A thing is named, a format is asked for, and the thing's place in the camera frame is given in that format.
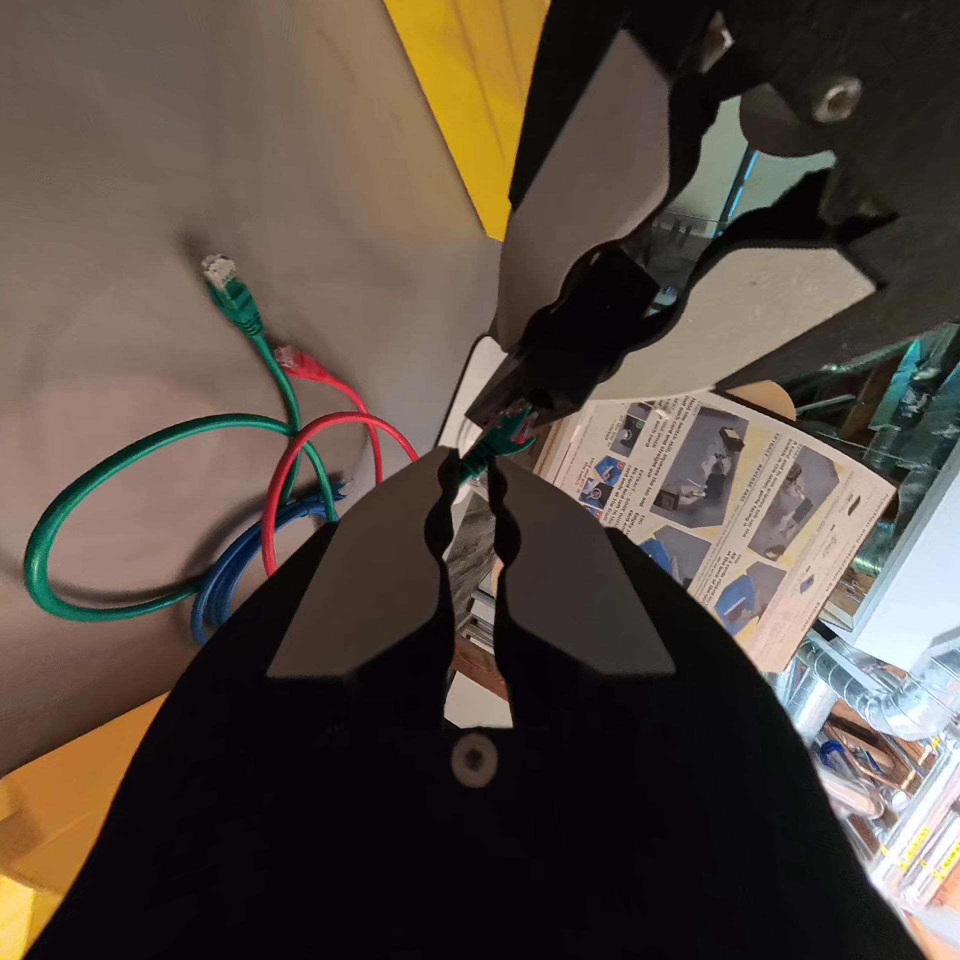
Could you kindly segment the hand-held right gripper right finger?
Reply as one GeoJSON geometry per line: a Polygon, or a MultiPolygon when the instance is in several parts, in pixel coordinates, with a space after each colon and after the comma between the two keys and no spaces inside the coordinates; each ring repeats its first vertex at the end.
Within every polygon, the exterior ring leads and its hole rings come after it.
{"type": "Polygon", "coordinates": [[[556,486],[492,461],[494,655],[516,727],[564,725],[611,683],[677,666],[607,531],[556,486]]]}

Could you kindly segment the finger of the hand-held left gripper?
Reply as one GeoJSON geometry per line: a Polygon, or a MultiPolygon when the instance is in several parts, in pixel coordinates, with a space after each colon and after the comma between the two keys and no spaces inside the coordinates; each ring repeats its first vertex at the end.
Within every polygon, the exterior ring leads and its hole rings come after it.
{"type": "Polygon", "coordinates": [[[669,329],[628,354],[591,401],[712,390],[877,291],[834,244],[735,246],[693,281],[669,329]]]}
{"type": "Polygon", "coordinates": [[[544,30],[525,102],[499,261],[505,352],[560,296],[574,264],[624,238],[666,198],[670,78],[630,30],[544,30]]]}

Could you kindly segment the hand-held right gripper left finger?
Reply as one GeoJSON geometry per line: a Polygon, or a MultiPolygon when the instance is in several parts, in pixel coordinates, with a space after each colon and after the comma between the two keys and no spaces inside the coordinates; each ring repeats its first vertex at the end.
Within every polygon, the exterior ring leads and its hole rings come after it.
{"type": "Polygon", "coordinates": [[[335,526],[267,676],[331,681],[363,710],[443,725],[454,650],[450,578],[455,448],[437,446],[335,526]]]}

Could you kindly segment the black network switch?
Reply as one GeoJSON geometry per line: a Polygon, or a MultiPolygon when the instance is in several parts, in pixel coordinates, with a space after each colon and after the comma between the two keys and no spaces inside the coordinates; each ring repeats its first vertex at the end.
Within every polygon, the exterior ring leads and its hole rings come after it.
{"type": "Polygon", "coordinates": [[[550,425],[578,412],[642,345],[643,318],[658,291],[621,246],[583,255],[558,299],[534,313],[465,417],[487,427],[512,408],[529,407],[537,425],[550,425]]]}

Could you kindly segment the wooden board with instruction sheet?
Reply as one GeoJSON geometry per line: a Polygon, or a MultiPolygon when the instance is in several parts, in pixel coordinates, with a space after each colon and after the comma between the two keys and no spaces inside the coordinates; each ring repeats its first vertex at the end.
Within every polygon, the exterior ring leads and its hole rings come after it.
{"type": "Polygon", "coordinates": [[[796,422],[723,393],[589,400],[536,475],[619,530],[765,673],[794,658],[895,486],[796,422]]]}

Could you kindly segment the white sign stand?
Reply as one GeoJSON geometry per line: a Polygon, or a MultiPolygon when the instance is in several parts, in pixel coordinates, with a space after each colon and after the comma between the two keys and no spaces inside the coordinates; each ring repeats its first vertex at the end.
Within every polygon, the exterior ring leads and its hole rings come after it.
{"type": "Polygon", "coordinates": [[[456,450],[460,457],[455,505],[468,497],[474,481],[486,472],[492,459],[513,455],[529,445],[528,439],[522,439],[523,412],[518,407],[495,414],[488,426],[477,425],[468,417],[506,356],[489,335],[474,343],[440,428],[437,445],[456,450]]]}

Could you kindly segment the shiny insulated pipe cluster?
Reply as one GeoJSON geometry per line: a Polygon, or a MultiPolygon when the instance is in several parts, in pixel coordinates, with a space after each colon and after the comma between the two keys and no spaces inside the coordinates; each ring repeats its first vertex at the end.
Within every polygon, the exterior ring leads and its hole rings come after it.
{"type": "Polygon", "coordinates": [[[811,753],[873,886],[901,918],[957,951],[958,728],[906,742],[832,718],[811,753]]]}

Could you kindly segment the grey ceiling duct cluster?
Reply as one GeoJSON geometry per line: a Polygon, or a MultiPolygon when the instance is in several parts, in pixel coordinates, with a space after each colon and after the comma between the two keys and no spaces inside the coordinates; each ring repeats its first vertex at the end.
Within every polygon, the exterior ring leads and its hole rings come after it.
{"type": "Polygon", "coordinates": [[[959,433],[959,329],[948,322],[783,380],[798,421],[895,482],[937,474],[959,433]]]}

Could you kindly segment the silver elbow duct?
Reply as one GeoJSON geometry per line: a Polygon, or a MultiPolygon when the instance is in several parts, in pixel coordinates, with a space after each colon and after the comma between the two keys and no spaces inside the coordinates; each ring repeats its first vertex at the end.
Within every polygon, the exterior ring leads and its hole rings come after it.
{"type": "Polygon", "coordinates": [[[958,629],[937,636],[904,677],[886,661],[810,630],[787,666],[764,679],[806,745],[840,703],[870,730],[903,741],[958,731],[958,629]]]}

